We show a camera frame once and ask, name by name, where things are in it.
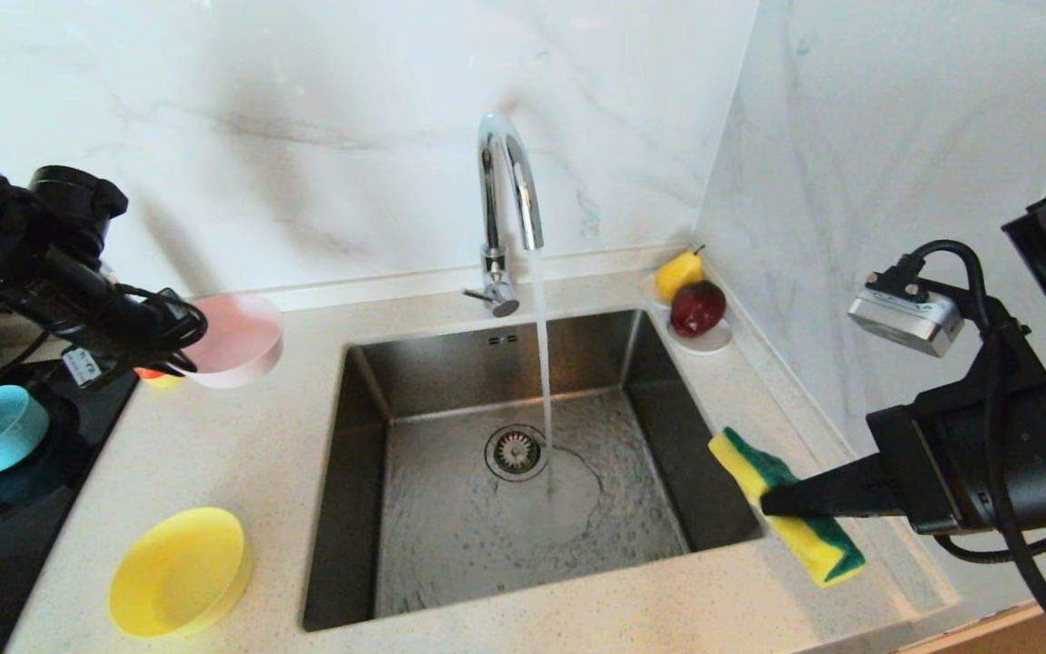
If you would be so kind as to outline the black induction cooktop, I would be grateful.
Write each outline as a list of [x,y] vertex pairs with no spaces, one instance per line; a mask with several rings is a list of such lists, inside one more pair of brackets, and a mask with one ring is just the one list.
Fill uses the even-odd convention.
[[0,472],[0,654],[138,380],[126,373],[84,389],[49,361],[21,365],[3,382],[29,390],[50,428],[32,454]]

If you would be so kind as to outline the small white dish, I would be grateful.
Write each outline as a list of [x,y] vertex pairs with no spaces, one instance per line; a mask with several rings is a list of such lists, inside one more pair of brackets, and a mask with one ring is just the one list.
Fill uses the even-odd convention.
[[655,315],[656,321],[665,328],[668,338],[677,347],[684,352],[693,353],[696,356],[711,356],[730,346],[734,339],[734,331],[732,331],[731,323],[727,318],[723,318],[711,330],[703,332],[695,338],[686,338],[677,334],[670,324],[670,306],[660,301],[655,278],[656,275],[652,272],[645,274],[642,281],[639,281],[638,290],[652,314]]

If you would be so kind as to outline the green and yellow sponge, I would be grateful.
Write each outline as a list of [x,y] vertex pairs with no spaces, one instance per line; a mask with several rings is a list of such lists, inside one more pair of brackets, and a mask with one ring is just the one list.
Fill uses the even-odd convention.
[[[757,450],[730,427],[722,428],[708,443],[708,449],[752,508],[763,510],[761,501],[768,492],[798,481],[784,460]],[[834,518],[767,516],[766,522],[779,534],[819,588],[849,580],[866,566],[863,552]]]

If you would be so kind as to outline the yellow pear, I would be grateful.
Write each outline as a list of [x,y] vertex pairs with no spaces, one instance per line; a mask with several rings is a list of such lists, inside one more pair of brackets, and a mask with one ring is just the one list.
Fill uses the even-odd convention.
[[664,263],[653,274],[656,298],[660,302],[670,303],[682,287],[693,281],[703,281],[703,260],[700,255],[704,245],[685,250],[672,261]]

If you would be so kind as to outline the red apple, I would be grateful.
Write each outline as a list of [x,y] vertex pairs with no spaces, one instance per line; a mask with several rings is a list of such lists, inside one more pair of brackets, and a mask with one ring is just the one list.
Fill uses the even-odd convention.
[[697,338],[724,318],[727,298],[714,281],[691,281],[680,287],[670,303],[672,330],[682,338]]

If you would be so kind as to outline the yellow plastic bowl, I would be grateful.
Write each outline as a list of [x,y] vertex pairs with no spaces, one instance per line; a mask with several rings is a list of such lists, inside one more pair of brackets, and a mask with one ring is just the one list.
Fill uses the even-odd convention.
[[235,514],[183,510],[128,550],[109,589],[111,621],[138,639],[194,636],[232,611],[253,566],[248,534]]

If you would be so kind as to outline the metal sink drain strainer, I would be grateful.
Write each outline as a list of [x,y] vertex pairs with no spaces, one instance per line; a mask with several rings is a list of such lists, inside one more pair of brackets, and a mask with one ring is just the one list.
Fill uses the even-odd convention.
[[499,480],[530,481],[548,466],[547,435],[523,423],[498,428],[483,447],[483,460]]

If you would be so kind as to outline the pink plastic bowl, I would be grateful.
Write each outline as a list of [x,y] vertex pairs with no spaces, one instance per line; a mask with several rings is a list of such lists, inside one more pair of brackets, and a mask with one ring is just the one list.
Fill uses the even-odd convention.
[[207,319],[206,335],[183,353],[191,378],[206,388],[243,388],[277,365],[283,353],[282,313],[262,295],[226,293],[194,303]]

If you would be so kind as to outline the chrome gooseneck faucet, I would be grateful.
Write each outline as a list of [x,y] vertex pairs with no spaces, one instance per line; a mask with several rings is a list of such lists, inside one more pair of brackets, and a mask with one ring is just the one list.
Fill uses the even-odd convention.
[[477,140],[480,206],[483,215],[480,290],[462,294],[485,303],[494,318],[505,318],[518,310],[518,295],[511,286],[508,248],[499,234],[498,162],[506,165],[511,199],[518,211],[520,239],[524,249],[538,252],[545,245],[543,226],[528,150],[518,128],[506,113],[495,111],[481,117]]

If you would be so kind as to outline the stainless steel sink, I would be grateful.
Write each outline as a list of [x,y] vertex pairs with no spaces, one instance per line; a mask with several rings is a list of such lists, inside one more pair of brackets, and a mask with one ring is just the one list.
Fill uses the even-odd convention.
[[532,323],[344,349],[306,632],[740,545],[763,526],[649,313],[548,323],[556,491],[483,447],[544,433]]

